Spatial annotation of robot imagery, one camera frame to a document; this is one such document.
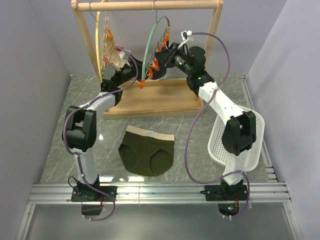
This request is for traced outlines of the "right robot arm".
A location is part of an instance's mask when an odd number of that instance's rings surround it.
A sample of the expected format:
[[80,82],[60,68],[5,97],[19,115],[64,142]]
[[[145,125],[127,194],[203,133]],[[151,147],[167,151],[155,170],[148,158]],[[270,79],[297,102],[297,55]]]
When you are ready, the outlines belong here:
[[202,194],[208,201],[248,200],[250,186],[244,185],[248,179],[245,161],[257,141],[256,114],[236,105],[219,88],[215,80],[205,70],[205,50],[198,46],[188,52],[173,43],[168,49],[155,53],[155,58],[166,68],[176,67],[187,75],[190,90],[206,101],[216,113],[216,121],[221,121],[224,131],[221,144],[225,149],[226,162],[223,175],[218,178],[219,185],[205,182]]

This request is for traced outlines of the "green wire hanger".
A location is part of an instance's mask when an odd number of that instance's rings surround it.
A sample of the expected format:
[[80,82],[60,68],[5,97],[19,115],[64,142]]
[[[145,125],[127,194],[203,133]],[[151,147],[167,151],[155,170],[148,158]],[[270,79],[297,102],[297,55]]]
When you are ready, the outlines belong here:
[[166,29],[167,28],[170,29],[170,27],[171,27],[170,20],[166,15],[163,15],[160,18],[157,17],[157,10],[155,8],[155,3],[156,3],[156,1],[154,0],[152,2],[152,12],[155,12],[155,23],[154,23],[154,25],[153,25],[153,27],[152,27],[152,29],[150,31],[150,34],[149,34],[149,37],[148,37],[148,40],[147,40],[147,44],[146,44],[146,47],[145,47],[145,51],[144,51],[143,65],[144,66],[146,65],[146,68],[144,68],[144,67],[142,68],[141,80],[146,80],[147,73],[148,73],[148,67],[150,65],[152,65],[152,60],[153,60],[153,57],[154,57],[154,55],[156,53],[156,50],[154,50],[152,53],[150,52],[150,50],[151,50],[151,43],[152,43],[154,34],[156,32],[156,29],[157,29],[160,21],[162,19],[166,19],[166,22],[167,22],[167,27],[165,28],[165,31],[163,32],[162,37],[160,38],[160,40],[158,42],[158,46],[160,47],[160,49],[162,49],[161,43],[165,39]]

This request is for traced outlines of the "olive green underwear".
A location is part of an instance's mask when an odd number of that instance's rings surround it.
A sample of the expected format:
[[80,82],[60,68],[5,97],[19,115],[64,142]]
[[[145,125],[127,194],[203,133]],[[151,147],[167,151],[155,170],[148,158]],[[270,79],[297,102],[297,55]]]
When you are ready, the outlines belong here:
[[124,168],[137,175],[154,177],[174,163],[175,136],[128,125],[118,148]]

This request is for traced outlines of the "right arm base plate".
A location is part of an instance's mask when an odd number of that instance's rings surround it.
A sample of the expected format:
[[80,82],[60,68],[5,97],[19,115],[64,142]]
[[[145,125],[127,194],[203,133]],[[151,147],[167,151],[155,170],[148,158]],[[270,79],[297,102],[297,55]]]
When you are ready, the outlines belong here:
[[246,185],[205,185],[200,194],[205,195],[207,202],[246,201],[250,191]]

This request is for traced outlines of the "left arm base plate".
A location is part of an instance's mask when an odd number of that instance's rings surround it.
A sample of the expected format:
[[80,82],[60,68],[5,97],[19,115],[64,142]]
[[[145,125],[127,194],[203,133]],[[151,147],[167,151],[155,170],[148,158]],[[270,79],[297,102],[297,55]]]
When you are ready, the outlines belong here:
[[116,199],[117,186],[98,186],[96,188],[99,192],[87,185],[81,185],[80,188],[75,186],[70,200],[72,202],[111,202]]

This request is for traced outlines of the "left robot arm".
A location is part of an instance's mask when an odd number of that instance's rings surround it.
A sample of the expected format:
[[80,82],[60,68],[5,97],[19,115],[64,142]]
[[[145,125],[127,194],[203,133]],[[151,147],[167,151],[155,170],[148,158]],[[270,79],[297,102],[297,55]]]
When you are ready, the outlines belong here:
[[73,192],[88,201],[96,201],[106,194],[100,188],[92,147],[97,140],[97,116],[115,107],[121,100],[120,85],[135,79],[140,81],[143,62],[129,55],[119,70],[108,68],[111,76],[102,79],[100,93],[89,102],[67,108],[62,130],[62,140],[67,151],[74,156],[78,177]]

